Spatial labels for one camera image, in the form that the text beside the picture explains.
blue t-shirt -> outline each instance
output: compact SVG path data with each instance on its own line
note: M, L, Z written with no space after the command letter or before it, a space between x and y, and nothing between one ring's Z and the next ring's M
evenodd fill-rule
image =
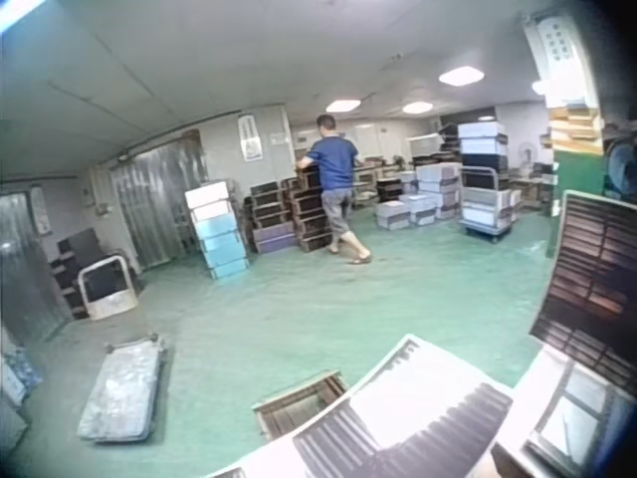
M356 146L339 136L320 139L306 154L318 165L320 185L325 191L351 187L357 155Z

blue box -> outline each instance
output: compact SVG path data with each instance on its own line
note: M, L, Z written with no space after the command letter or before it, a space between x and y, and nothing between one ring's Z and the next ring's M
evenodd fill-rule
M195 230L197 231L199 240L202 241L209 237L215 237L232 232L236 229L237 219L235 219L235 215L232 213L195 223Z
M213 251L204 252L203 256L206 258L208 267L214 268L239 259L245 259L246 248L243 247L243 243L239 241L234 244L218 247Z
M210 269L210 272L214 279L221 279L223 277L232 276L233 274L237 274L238 272L245 271L246 269L248 269L249 265L250 264L247 259L240 259L238 261L234 261L229 264Z
M199 241L201 243L202 252L210 252L220 249L222 247L232 247L238 242L243 244L239 231L232 231L219 236L208 237Z

ceiling light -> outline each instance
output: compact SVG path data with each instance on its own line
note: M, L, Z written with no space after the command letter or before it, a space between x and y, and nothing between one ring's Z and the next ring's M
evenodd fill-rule
M478 82L485 77L485 74L473 67L460 67L440 76L438 80L453 87L464 87Z
M409 115L421 115L423 113L427 113L432 108L434 108L434 106L431 103L416 102L416 103L410 103L409 105L405 106L405 108L403 108L402 110Z
M44 2L45 0L7 0L0 6L0 35Z
M546 83L543 82L542 80L538 82L533 82L533 84L531 85L531 88L533 88L533 91L536 92L538 95L541 95L541 96L546 95Z
M355 110L360 105L360 100L336 100L327 107L328 113L347 113Z

man's arm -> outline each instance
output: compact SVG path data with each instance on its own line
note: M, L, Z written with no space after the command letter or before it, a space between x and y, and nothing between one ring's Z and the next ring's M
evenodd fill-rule
M315 161L311 157L305 156L297 161L297 169L305 169L313 162Z

sandal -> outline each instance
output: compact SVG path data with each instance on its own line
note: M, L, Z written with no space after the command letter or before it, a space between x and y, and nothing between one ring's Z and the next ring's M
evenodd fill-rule
M370 263L371 263L371 254L369 254L367 257L357 257L356 259L351 261L349 264L352 266L361 266L363 264L370 264Z

